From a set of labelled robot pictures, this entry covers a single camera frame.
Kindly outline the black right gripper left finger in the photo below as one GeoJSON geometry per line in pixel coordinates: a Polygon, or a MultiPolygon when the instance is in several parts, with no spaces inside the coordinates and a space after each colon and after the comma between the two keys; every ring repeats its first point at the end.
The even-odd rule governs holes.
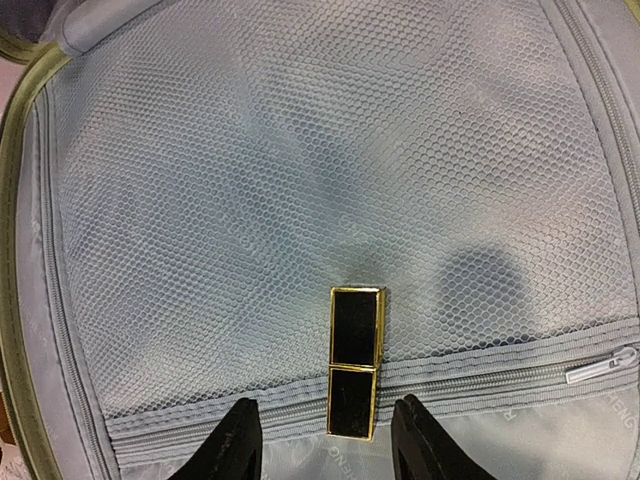
{"type": "Polygon", "coordinates": [[[263,435],[256,400],[240,398],[170,480],[261,478],[263,435]]]}

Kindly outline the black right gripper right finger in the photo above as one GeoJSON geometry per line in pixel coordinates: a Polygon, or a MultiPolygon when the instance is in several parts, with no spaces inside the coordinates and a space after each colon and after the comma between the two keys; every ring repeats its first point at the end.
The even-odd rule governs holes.
{"type": "Polygon", "coordinates": [[[391,443],[396,479],[495,479],[463,451],[412,394],[394,404],[391,443]]]}

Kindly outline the green hard-shell suitcase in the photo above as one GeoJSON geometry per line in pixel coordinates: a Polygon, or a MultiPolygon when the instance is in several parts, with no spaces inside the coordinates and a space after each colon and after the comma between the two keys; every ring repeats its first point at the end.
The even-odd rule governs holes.
{"type": "Polygon", "coordinates": [[[1,385],[31,479],[394,478],[416,396],[495,479],[639,475],[635,1],[5,1],[1,385]],[[386,289],[370,441],[330,292],[386,289]]]}

